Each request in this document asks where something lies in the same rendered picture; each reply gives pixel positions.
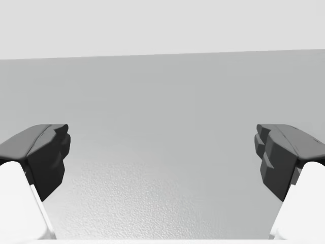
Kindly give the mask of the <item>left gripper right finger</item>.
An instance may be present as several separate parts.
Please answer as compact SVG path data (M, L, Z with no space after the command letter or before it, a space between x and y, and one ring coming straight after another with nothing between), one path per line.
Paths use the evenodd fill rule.
M325 143L285 124L258 124L264 185L282 206L269 238L325 240Z

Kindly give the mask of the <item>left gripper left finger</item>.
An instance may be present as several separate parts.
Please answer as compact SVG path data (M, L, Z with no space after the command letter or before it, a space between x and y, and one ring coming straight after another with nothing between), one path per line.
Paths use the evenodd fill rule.
M56 239L43 201L62 183L68 130L35 125L0 143L0 240Z

